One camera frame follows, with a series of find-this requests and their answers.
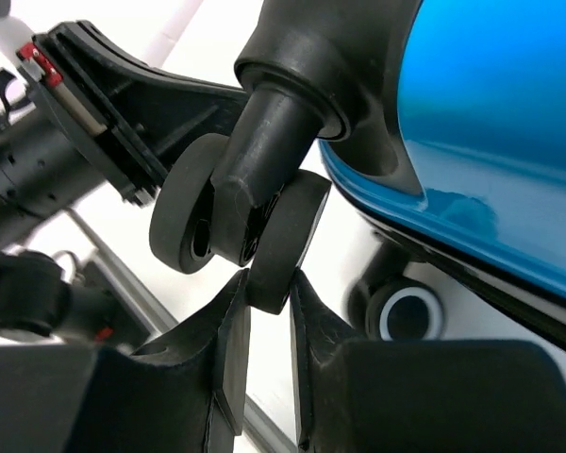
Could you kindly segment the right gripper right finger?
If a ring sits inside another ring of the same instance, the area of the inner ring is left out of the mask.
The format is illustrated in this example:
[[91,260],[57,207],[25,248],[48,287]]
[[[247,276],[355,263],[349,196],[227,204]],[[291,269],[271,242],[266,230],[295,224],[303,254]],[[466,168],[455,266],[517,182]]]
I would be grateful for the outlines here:
[[538,345],[370,340],[297,272],[291,284],[303,452],[566,452],[566,382]]

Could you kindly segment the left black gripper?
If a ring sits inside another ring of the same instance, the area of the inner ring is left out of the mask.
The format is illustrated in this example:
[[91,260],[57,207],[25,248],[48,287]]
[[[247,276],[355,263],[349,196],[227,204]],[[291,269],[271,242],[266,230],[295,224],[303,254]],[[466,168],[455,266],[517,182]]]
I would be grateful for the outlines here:
[[248,100],[240,88],[152,67],[89,21],[27,38],[17,56],[34,102],[63,134],[35,110],[0,134],[0,245],[104,178],[124,200],[149,204],[186,147],[230,134]]

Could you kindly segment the blue kids suitcase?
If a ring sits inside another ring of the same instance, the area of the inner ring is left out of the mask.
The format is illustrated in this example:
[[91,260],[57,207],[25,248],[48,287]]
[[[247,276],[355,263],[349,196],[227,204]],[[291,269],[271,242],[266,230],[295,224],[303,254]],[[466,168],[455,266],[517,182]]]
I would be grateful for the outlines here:
[[266,1],[235,63],[234,129],[165,180],[153,254],[250,265],[278,313],[335,186],[566,351],[566,1]]

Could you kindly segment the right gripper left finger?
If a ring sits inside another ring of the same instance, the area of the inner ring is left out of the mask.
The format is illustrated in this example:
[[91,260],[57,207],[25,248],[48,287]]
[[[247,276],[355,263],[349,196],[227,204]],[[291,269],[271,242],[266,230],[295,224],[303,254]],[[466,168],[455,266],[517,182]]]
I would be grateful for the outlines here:
[[243,424],[250,311],[237,272],[135,354],[0,346],[0,452],[229,452]]

